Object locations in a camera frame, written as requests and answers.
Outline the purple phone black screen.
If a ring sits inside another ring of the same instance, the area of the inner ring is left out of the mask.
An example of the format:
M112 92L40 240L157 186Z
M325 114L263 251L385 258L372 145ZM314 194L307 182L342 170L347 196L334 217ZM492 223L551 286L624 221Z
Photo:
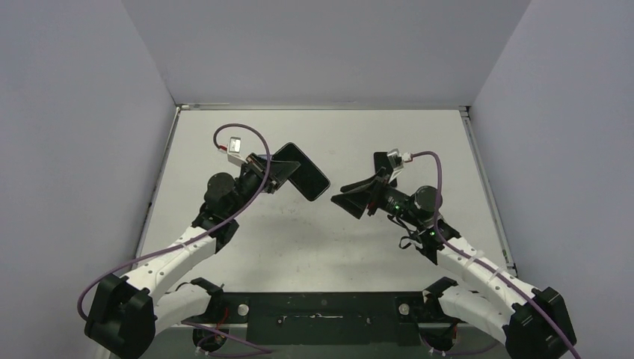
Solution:
M387 169L389 167L389 163L387 160L388 152L374 152L373 153L373 164L375 172L384 169L384 171L388 174Z

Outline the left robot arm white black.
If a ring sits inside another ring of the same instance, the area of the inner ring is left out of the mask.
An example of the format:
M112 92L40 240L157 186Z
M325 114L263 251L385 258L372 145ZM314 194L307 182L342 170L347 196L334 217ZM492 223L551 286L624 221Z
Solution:
M211 176L197 217L170 247L147 254L143 265L122 276L108 274L98 282L85 335L119 358L139 358L171 325L192 316L217 320L224 303L212 294L213 285L203 280L170 288L226 246L239 227L237 215L259 194L274 193L300 168L298 161L252 153L238 177Z

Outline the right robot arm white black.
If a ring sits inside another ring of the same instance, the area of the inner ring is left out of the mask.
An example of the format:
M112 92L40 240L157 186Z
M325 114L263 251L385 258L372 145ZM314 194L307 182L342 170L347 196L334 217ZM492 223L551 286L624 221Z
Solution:
M503 344L511 358L561 358L576 345L560 293L521 281L477 251L436 212L442 197L435 187L405 194L378 171L343 186L331 200L355 218L384 211L408 231L403 248L412 245L453 273L454 279L441 278L423 290L422 309L429 319L449 316L469 323Z

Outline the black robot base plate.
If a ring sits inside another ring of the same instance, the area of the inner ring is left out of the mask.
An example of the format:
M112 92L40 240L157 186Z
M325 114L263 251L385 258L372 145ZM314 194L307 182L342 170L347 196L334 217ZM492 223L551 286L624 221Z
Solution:
M418 346L423 334L448 337L460 320L425 306L420 291L231 292L213 289L190 322L240 328L263 346Z

